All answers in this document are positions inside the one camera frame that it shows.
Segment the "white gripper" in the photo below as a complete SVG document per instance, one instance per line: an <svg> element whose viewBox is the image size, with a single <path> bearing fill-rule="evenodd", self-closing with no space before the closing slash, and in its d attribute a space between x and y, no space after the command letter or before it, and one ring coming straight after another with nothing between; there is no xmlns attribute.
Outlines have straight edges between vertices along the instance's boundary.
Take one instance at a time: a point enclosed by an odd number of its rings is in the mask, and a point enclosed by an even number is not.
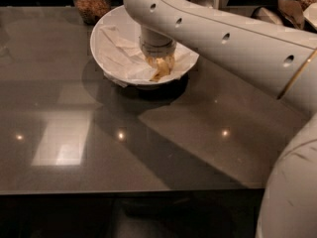
<svg viewBox="0 0 317 238"><path fill-rule="evenodd" d="M165 58L174 53L176 41L142 26L140 49L146 57Z"/></svg>

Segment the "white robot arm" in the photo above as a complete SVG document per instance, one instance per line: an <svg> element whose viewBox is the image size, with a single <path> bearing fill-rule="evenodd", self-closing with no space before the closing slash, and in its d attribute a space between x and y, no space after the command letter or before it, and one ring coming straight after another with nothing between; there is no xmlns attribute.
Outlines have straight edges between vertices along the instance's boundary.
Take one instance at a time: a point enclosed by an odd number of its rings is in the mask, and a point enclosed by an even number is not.
<svg viewBox="0 0 317 238"><path fill-rule="evenodd" d="M308 116L266 184L256 238L317 238L317 38L186 0L124 0L146 28L143 50L170 37Z"/></svg>

